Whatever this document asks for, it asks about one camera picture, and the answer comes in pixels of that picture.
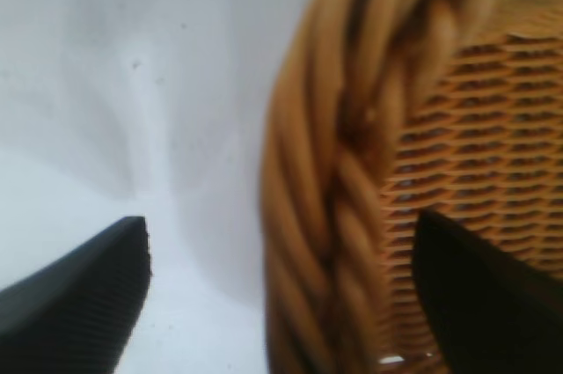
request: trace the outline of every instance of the black plastic object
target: black plastic object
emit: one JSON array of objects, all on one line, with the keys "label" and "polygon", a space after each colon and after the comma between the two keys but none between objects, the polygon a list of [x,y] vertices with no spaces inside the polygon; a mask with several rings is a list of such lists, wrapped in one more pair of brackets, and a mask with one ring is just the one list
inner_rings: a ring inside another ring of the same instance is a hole
[{"label": "black plastic object", "polygon": [[413,278],[454,374],[563,372],[563,284],[422,212]]},{"label": "black plastic object", "polygon": [[112,373],[149,283],[144,219],[123,218],[0,293],[0,373]]}]

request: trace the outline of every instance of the wicker weave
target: wicker weave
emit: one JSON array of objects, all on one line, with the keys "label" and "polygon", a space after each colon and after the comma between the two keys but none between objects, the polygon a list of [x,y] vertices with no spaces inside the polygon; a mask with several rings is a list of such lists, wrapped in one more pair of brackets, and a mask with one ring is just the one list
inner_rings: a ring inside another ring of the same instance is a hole
[{"label": "wicker weave", "polygon": [[448,372],[420,208],[563,278],[562,86],[563,0],[313,0],[263,160],[271,372]]}]

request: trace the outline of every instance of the wicker basket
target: wicker basket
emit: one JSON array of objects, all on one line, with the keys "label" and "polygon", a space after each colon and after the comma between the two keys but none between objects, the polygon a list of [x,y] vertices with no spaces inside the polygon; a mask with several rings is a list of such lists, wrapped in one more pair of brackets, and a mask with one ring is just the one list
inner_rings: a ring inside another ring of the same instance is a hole
[{"label": "wicker basket", "polygon": [[563,278],[562,87],[563,0],[313,0],[262,168],[271,372],[448,372],[421,208]]}]

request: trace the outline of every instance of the white surface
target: white surface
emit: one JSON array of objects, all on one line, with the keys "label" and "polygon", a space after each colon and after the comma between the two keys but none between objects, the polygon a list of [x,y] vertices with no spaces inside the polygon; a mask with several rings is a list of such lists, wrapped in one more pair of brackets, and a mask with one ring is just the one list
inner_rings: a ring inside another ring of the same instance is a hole
[{"label": "white surface", "polygon": [[305,2],[0,0],[0,287],[145,215],[117,373],[265,372],[262,118]]}]

